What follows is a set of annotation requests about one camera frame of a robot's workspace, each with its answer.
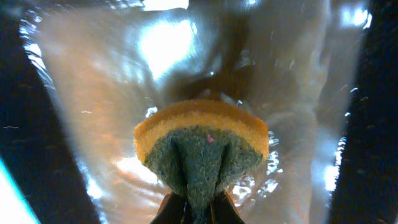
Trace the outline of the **green yellow sponge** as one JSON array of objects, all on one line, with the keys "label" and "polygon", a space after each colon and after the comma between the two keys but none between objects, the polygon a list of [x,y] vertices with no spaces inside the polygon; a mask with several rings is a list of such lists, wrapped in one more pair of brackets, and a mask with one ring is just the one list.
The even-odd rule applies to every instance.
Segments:
[{"label": "green yellow sponge", "polygon": [[268,157],[268,126],[215,100],[186,100],[134,128],[137,158],[187,199],[188,223],[211,223],[210,202]]}]

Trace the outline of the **black water basin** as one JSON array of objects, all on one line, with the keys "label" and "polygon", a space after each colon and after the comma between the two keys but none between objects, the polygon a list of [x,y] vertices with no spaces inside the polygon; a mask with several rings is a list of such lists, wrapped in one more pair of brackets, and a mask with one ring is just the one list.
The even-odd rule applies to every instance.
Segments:
[{"label": "black water basin", "polygon": [[396,1],[1,2],[1,159],[40,223],[151,222],[133,129],[205,96],[269,126],[244,222],[397,222]]}]

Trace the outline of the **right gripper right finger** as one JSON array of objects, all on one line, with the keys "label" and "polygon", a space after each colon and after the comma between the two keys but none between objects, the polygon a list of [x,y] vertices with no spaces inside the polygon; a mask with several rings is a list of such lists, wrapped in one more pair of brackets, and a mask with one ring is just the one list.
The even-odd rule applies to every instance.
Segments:
[{"label": "right gripper right finger", "polygon": [[222,191],[210,202],[210,220],[212,224],[244,224],[229,195]]}]

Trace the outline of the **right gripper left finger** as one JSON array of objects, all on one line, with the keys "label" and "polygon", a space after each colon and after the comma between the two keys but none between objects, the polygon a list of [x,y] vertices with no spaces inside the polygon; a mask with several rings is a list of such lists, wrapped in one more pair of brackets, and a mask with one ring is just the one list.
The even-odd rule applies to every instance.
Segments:
[{"label": "right gripper left finger", "polygon": [[185,197],[174,192],[167,194],[150,224],[188,223],[187,202]]}]

